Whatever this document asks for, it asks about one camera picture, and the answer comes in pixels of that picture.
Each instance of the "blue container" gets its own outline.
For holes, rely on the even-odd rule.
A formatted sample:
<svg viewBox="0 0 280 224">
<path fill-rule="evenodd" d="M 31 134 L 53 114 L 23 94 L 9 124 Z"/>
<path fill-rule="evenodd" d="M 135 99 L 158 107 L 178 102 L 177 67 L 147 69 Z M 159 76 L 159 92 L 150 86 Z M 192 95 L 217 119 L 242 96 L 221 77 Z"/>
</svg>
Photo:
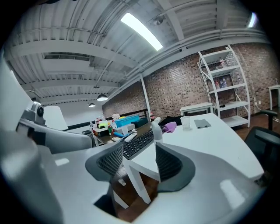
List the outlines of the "blue container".
<svg viewBox="0 0 280 224">
<path fill-rule="evenodd" d="M 130 124 L 132 121 L 138 121 L 138 120 L 140 120 L 139 115 L 136 115 L 136 116 L 131 116 L 131 117 L 115 120 L 115 124 L 119 128 L 119 127 L 125 126 L 127 124 Z"/>
</svg>

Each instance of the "black office chair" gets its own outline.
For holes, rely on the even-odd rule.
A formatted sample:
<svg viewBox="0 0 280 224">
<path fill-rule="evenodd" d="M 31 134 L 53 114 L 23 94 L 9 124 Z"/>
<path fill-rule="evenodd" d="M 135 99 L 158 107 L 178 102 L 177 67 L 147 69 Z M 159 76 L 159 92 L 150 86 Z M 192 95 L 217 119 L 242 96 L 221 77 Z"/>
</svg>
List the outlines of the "black office chair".
<svg viewBox="0 0 280 224">
<path fill-rule="evenodd" d="M 274 173 L 279 160 L 280 135 L 272 131 L 273 117 L 277 112 L 262 110 L 268 115 L 268 129 L 253 127 L 245 139 L 245 143 L 252 150 L 264 171 Z"/>
</svg>

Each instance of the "air vent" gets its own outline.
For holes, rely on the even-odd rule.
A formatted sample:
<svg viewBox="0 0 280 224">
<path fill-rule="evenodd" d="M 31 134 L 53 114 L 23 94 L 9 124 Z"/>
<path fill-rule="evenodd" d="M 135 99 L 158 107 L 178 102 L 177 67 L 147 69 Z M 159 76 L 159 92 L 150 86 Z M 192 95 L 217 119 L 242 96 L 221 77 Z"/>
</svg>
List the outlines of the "air vent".
<svg viewBox="0 0 280 224">
<path fill-rule="evenodd" d="M 80 61 L 89 61 L 90 56 L 87 54 L 78 54 L 70 52 L 49 52 L 45 53 L 44 59 L 72 59 Z"/>
</svg>

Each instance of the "brick wall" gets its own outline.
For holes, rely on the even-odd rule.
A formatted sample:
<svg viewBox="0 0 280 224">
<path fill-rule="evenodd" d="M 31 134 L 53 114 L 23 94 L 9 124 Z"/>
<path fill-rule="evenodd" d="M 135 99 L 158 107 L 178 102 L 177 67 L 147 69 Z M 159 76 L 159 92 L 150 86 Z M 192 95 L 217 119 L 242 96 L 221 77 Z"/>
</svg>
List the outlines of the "brick wall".
<svg viewBox="0 0 280 224">
<path fill-rule="evenodd" d="M 146 101 L 141 82 L 136 82 L 110 99 L 102 106 L 105 117 L 146 109 Z"/>
<path fill-rule="evenodd" d="M 270 45 L 259 43 L 238 44 L 232 46 L 238 60 L 243 68 L 248 84 L 251 114 L 258 112 L 254 106 L 254 98 L 261 101 L 259 107 L 267 109 L 270 107 L 268 87 L 275 85 L 275 78 L 280 82 L 278 61 Z M 224 50 L 225 47 L 209 49 L 202 52 Z M 151 111 L 162 118 L 166 116 L 180 115 L 180 108 L 187 105 L 208 102 L 207 90 L 197 66 L 198 54 L 193 54 L 175 61 L 144 78 Z M 226 58 L 228 64 L 232 63 L 232 56 Z M 225 76 L 227 85 L 232 85 L 229 76 Z M 241 100 L 246 101 L 245 88 L 241 87 L 236 92 Z M 235 101 L 234 89 L 219 93 L 220 103 Z M 277 104 L 277 95 L 273 93 L 273 105 Z M 130 112 L 146 108 L 141 83 L 136 83 L 127 88 L 103 106 L 106 114 L 110 111 Z M 221 112 L 221 117 L 235 115 L 236 109 Z M 246 116 L 247 112 L 240 108 L 240 116 Z"/>
</svg>

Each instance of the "purple cloth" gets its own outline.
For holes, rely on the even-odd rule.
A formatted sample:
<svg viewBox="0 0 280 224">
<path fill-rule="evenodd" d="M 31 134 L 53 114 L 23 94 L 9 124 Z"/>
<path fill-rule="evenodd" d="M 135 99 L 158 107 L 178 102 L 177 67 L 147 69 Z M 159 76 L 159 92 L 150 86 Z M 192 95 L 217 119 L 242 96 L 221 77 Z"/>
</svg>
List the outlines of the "purple cloth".
<svg viewBox="0 0 280 224">
<path fill-rule="evenodd" d="M 172 133 L 174 132 L 176 127 L 177 127 L 176 122 L 170 122 L 163 127 L 162 132 Z"/>
</svg>

